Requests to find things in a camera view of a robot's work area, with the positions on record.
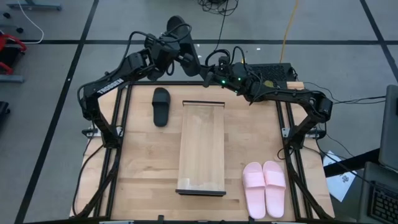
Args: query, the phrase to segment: cable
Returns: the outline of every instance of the cable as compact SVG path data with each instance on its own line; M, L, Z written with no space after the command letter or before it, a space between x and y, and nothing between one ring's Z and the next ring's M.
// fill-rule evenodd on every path
M97 150L94 151L94 152L92 153L92 155L89 156L89 157L87 158L87 160L83 163L83 165L82 165L82 167L81 167L81 169L80 169L79 176L78 176L78 179L77 179L75 194L74 194L74 196L73 196L73 202L72 202L72 212L73 212L73 214L74 214L75 216L77 215L77 213L76 213L76 208L75 208L76 196L77 196L77 192L79 191L79 185L80 185L80 178L81 178L81 175L82 175L82 173L83 173L84 168L85 168L86 165L87 165L87 162L88 162L93 156L95 156L95 154L97 154L97 153L100 151L100 149L102 149L102 148L103 148L103 145L101 145L99 148L97 148Z
M296 9L297 9L297 6L298 6L298 5L299 5L299 0L296 0L296 3L295 3L294 8L293 8L292 15L290 16L289 23L287 24L287 28L286 28L286 31L285 31L284 41L283 41L283 43L282 43L282 51L281 51L281 53L280 53L279 63L282 63L282 59L283 59L283 57L284 57L286 37L287 37L287 34L289 33L290 27L292 26L293 19L294 19L294 15L295 15L295 13L296 13Z
M235 9L238 7L239 0L235 0L236 4L231 9L221 8L222 5L227 2L227 0L198 0L198 4L201 6L203 12L209 12L216 15L226 15L230 16L234 13Z
M94 131L94 130L95 130L94 121L91 121L91 123L92 123L92 125L93 125L93 131ZM83 151L83 156L85 156L86 151L87 151L87 149L88 149L88 146L90 145L90 142L91 142L91 140L93 140L93 138L94 138L94 132L93 132L93 134L90 136L90 138L89 138L89 140L88 140L88 143L87 143L87 145L86 145L86 148L85 148L85 150Z
M335 163L337 163L341 168L343 168L343 169L346 170L347 172L352 173L354 176L358 177L358 178L361 179L362 181L365 181L366 183L368 183L368 184L369 184L370 186L372 186L372 187L380 187L380 188L383 188L384 190L391 191L391 190L386 189L386 188L384 188L384 187L382 187L382 186L375 186L372 182L370 182L370 181L368 181L368 180L365 180L365 179L362 178L360 175L354 173L352 170L350 170L349 168L347 168L346 166L344 166L343 164L341 164L339 161L337 161L336 159L332 158L332 157L329 156L327 153L325 153L324 151L322 151L321 148L319 147L318 140L315 140L315 142L317 143L317 146L318 146L320 152L322 152L325 156L329 157L329 159L333 160Z
M186 37L191 33L191 31L192 31L192 26L189 25L189 24L183 23L183 24L179 24L179 25L175 26L173 29L171 29L170 31L166 32L165 35L167 35L167 34L173 32L173 31L175 31L176 29L178 29L179 27L182 27L182 26L187 26L187 27L188 27L188 32L187 32L184 36L182 36L182 37L179 37L179 38L177 38L177 39L175 39L175 40L167 40L167 41L166 41L166 40L160 40L160 39L158 39L158 38L156 38L156 37L154 37L154 36L151 36L151 35L149 35L149 34L146 34L146 33L144 33L144 32L141 32L141 31L134 31L134 32L131 32L131 34L130 34L128 40L127 40L127 45L126 45L126 49L125 49L125 51L124 51L124 53L123 53L122 60L120 61L119 66L115 69L115 71L113 71L113 73L117 73L117 72L121 69L121 67L122 67L122 65L123 65L123 62L124 62L124 59L126 58L127 53L129 52L131 39L132 39L132 37L133 37L134 34L143 35L144 37L147 37L148 39L152 39L152 40L157 41L157 42L159 42L159 43L169 44L169 43L174 43L174 42L181 41L181 40L183 40L184 38L186 38ZM82 103L81 103L81 98L80 98L80 91L81 91L81 89L83 89L83 88L86 87L86 86L89 86L89 85L98 83L98 82L100 82L100 81L103 81L103 80L105 80L105 79L107 79L107 78L109 78L109 76L105 75L105 76L103 76L102 78L100 78L100 79L98 79L98 80L95 80L95 81L93 81L93 82L89 82L89 83L83 84L82 86L80 86L80 87L77 89L77 100L78 100L78 102L79 102L80 107L83 108L83 105L82 105Z
M313 152L316 152L317 154L319 154L320 156L322 156L322 154L321 154L320 152L316 151L315 149L312 149L312 148L307 147L307 146L303 146L303 147L306 148L306 149L309 149L309 150L311 150L311 151L313 151ZM337 157L339 157L339 158L341 158L341 159L347 159L347 158L345 158L345 157L343 157L343 156L339 156L339 155L336 155L336 154L334 154L334 153L329 153L329 152L327 152L327 154L333 155L333 156L337 156Z
M386 101L382 100L382 101L368 102L368 103L358 103L358 102L362 101L362 100L375 100L375 99L380 99L380 98L385 98L385 97L386 96L375 96L375 97L361 98L361 99L357 99L357 100L341 101L341 102L337 102L335 104L337 105L339 103L345 103L345 104L368 105L368 104L375 104L375 103L383 103L383 102L386 102Z
M40 38L39 41L36 41L36 42L23 42L23 43L24 43L24 44L39 44L39 43L41 43L41 42L43 41L43 39L44 39L44 31L43 31L38 25L36 25L36 23L34 23L34 22L25 14L25 11L24 11L24 9L22 8L21 3L19 2L19 0L17 0L17 2L18 2L18 5L19 5L19 8L21 9L21 11L22 11L23 15L26 17L26 19L29 20L30 23L33 24L33 26L36 26L36 28L38 28L39 31L41 31L41 33L42 33L42 38Z
M169 68L166 69L166 74L167 74L167 75L173 75L173 74L174 74L174 60L173 60L173 62L171 63L171 65L169 65Z
M243 63L244 69L247 70L247 68L246 68L246 57L244 56L243 49L242 49L240 46L235 46L235 47L234 47L234 50L232 51L231 63L229 63L229 64L232 65L232 64L234 63L234 59L235 59L235 50L236 50L236 49L239 49L239 50L241 51L241 54L242 54L242 63Z
M315 86L318 87L318 88L321 88L322 90L328 91L329 94L330 94L330 97L331 97L333 100L336 101L336 102L333 102L333 104L335 104L335 105L337 105L337 104L339 104L339 103L345 103L345 104L361 104L361 105L365 105L365 104L375 104L375 103L382 103L382 102L385 102L385 100L384 100L384 101L369 102L369 103L358 103L359 101L362 101L362 100L375 100L375 99L385 98L386 96L373 96L373 97L360 98L360 99L355 99L355 100L345 100L345 101L341 101L341 100L337 100L336 98L334 98L332 92L331 92L328 88L321 87L321 86L319 86L319 85L317 85L317 84L315 84L315 83L312 83L312 82L304 82L304 83L309 83L309 84L315 85Z
M280 156L279 156L279 153L283 150L284 148L282 148L282 149L279 149L278 150L278 153L276 154L276 156L278 157L278 159L280 159L280 160L285 160L286 158L281 158ZM289 153L289 157L293 154L293 152L294 152L294 150L292 150L290 153Z
M340 146L342 146L342 147L345 149L345 151L346 151L350 156L354 157L354 155L352 155L352 153L350 153L350 151L349 151L342 143L340 143L340 142L337 141L336 139L333 139L332 137L329 136L328 131L327 131L326 122L325 122L325 132L326 132L326 136L328 136L328 137L330 138L330 140L332 140L332 141L336 142L337 144L339 144Z
M300 81L299 80L299 75L297 74L296 70L293 67L291 67L291 69L292 69L292 72L293 72L293 77L296 79L296 82L299 82Z
M229 2L229 0L226 0L226 6L225 6L225 8L228 7L228 2ZM221 34L223 33L223 28L224 28L225 17L226 17L226 10L225 10L225 12L224 12L223 22L221 23L220 35L218 36L217 45L216 45L216 48L215 48L214 50L217 50L218 44L220 44Z
M212 53L210 53L210 54L206 57L206 60L205 60L205 65L206 65L206 66L209 66L209 65L208 65L209 59L210 59L213 55L215 55L215 54L217 54L217 53L225 54L227 57L230 57L230 56L231 56L231 54L229 53L229 51L226 50L226 49L214 50Z

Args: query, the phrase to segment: pink slipper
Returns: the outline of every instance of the pink slipper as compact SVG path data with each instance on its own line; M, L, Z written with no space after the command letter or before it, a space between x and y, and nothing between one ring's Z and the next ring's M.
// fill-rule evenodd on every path
M267 212L274 218L284 215L285 208L285 174L280 165L274 161L267 161L263 167L266 181Z
M260 163L251 162L243 169L243 187L250 217L261 219L266 215L264 191L266 183Z

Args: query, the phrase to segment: wooden table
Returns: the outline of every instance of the wooden table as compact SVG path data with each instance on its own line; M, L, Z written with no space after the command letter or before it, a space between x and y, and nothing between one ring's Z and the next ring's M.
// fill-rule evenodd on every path
M276 161L285 170L285 215L279 220L295 220L285 163L277 158L277 151L282 148L282 139L275 101L249 106L243 96L238 97L219 86L162 86L171 95L170 115L167 126L158 128L153 123L151 105L156 87L139 85L132 88L112 220L156 220L158 215L164 215L165 220L247 221L249 215L243 192L242 171L250 162L263 164L265 161ZM288 87L303 88L303 83L290 82ZM112 117L115 98L116 91L112 91L100 99L101 110L108 121ZM184 196L175 193L183 100L225 102L224 197ZM285 125L289 127L284 104L282 108ZM307 115L299 105L293 104L292 111L296 124ZM92 140L84 160L101 144L100 138ZM305 140L305 145L318 150L312 139ZM103 149L95 155L83 172L76 199L77 211L82 210L98 187L104 152ZM301 154L309 191L325 211L334 216L319 154L307 149L302 149ZM296 189L301 216L304 217L302 194L298 187ZM108 191L104 193L101 215L105 214L107 198ZM267 215L264 220L275 219Z

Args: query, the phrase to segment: table leg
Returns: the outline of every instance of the table leg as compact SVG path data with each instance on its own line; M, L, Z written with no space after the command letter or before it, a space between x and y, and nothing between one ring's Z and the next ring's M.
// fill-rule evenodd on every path
M364 154L327 165L323 168L323 170L325 171L326 177L333 177L347 172L347 170L342 166L345 166L349 170L358 170L365 166L365 162L379 164L379 152L380 149L375 149Z

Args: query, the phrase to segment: wire bundle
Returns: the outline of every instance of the wire bundle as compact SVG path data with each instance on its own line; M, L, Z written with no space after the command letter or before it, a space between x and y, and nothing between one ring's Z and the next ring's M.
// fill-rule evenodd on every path
M198 4L201 6L203 12L230 16L238 7L239 0L235 0L236 4L231 8L228 8L228 4L223 7L226 2L228 2L228 0L198 0Z
M322 89L322 90L328 91L329 94L330 94L330 98L332 98L332 99L334 99L334 100L336 101L336 102L333 102L334 105L337 105L337 104L340 104L340 103L351 104L351 105L352 105L352 104L355 104L355 105L368 105L368 104L376 104L376 103L383 103L383 102L385 102L385 100L381 100L381 101L375 101L375 102L360 103L360 101L363 101L363 100L383 99L383 98L386 97L385 95L384 95L384 96L372 96L372 97L365 97L365 98L359 98L359 99L354 99L354 100L345 100L345 101L341 101L341 100L337 100L336 98L334 98L334 97L333 97L333 94L331 93L331 91L330 91L328 88L318 86L317 84L312 83L312 82L304 82L304 83L309 83L309 84L311 84L311 85L315 85L316 87L318 87L318 88L320 88L320 89Z

